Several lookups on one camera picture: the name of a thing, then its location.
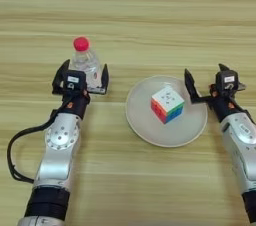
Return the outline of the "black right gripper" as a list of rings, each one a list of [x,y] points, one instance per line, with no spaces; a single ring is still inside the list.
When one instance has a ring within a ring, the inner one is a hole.
[[[220,71],[230,70],[224,64],[219,64]],[[189,93],[192,103],[206,103],[208,107],[214,111],[219,122],[222,122],[227,116],[236,113],[245,113],[245,110],[239,107],[229,96],[221,95],[215,84],[209,86],[209,95],[200,96],[194,85],[194,78],[188,71],[184,71],[185,86]]]

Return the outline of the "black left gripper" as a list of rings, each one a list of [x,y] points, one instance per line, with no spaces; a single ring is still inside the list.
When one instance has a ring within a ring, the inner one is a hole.
[[[57,70],[55,77],[52,82],[53,87],[59,87],[61,82],[64,80],[64,75],[69,68],[70,60],[66,60]],[[78,116],[80,119],[84,118],[86,107],[89,105],[91,94],[105,95],[107,92],[109,84],[109,72],[107,64],[104,64],[101,76],[102,87],[91,88],[87,87],[83,91],[78,90],[65,90],[60,88],[54,90],[53,93],[62,96],[62,105],[52,111],[53,115],[58,115],[59,113],[68,113]]]

